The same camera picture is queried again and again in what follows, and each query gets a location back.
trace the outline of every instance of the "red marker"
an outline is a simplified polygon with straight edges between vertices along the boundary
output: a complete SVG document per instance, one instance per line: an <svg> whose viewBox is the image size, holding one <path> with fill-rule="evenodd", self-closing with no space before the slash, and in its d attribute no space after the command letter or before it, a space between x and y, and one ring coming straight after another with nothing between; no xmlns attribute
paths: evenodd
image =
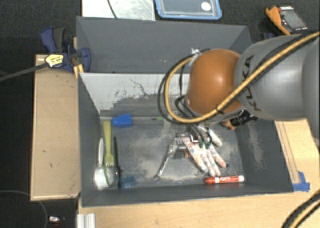
<svg viewBox="0 0 320 228"><path fill-rule="evenodd" d="M208 177L205 179L205 183L213 184L213 183L243 182L244 180L245 180L245 177L243 175L220 176L220 177Z"/></svg>

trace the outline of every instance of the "gray box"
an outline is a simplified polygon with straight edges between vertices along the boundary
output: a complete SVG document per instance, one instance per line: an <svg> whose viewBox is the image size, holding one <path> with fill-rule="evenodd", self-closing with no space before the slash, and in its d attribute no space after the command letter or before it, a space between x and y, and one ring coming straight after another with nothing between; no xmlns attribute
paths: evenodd
<svg viewBox="0 0 320 228"><path fill-rule="evenodd" d="M243 174L244 183L206 185L204 175L189 159L170 160L161 182L152 181L174 134L186 128L153 121L160 116L156 92L164 72L195 47L242 53L251 45L246 27L78 18L77 40L78 48L89 47L92 53L90 73L80 74L78 80L84 207L293 191L276 127L264 120L251 121L235 132L214 127L224 141L217 150L229 163L222 174ZM184 74L185 89L188 78ZM178 94L177 77L171 87L172 93ZM101 124L123 113L132 115L133 126L113 128L112 135L117 138L123 174L134 175L137 184L129 189L98 191L93 173L103 135Z"/></svg>

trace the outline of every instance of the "yellow handle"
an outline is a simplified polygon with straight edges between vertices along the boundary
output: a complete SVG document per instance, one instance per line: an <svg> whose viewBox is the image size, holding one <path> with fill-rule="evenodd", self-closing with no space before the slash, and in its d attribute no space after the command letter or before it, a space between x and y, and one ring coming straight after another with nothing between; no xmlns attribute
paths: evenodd
<svg viewBox="0 0 320 228"><path fill-rule="evenodd" d="M103 132L104 132L104 142L105 142L105 151L106 155L111 153L111 121L106 120L103 122Z"/></svg>

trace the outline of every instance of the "orange device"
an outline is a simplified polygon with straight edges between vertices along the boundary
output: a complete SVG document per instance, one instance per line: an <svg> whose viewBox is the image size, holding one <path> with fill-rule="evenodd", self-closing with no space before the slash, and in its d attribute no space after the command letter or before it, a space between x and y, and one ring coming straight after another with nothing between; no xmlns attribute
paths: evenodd
<svg viewBox="0 0 320 228"><path fill-rule="evenodd" d="M307 26L292 6L272 6L265 10L270 21L285 35L308 31Z"/></svg>

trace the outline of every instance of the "wooden table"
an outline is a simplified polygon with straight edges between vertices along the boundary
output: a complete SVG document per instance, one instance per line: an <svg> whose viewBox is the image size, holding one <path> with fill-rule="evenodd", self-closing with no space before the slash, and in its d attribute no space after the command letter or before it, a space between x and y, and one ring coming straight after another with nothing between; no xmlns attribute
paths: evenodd
<svg viewBox="0 0 320 228"><path fill-rule="evenodd" d="M37 64L43 62L37 56ZM31 199L76 197L80 192L77 84L73 74L44 69L35 74ZM319 153L305 120L277 122L288 162L302 171L310 192L209 200L82 208L96 227L281 227L299 204L320 188ZM301 227L317 227L320 211Z"/></svg>

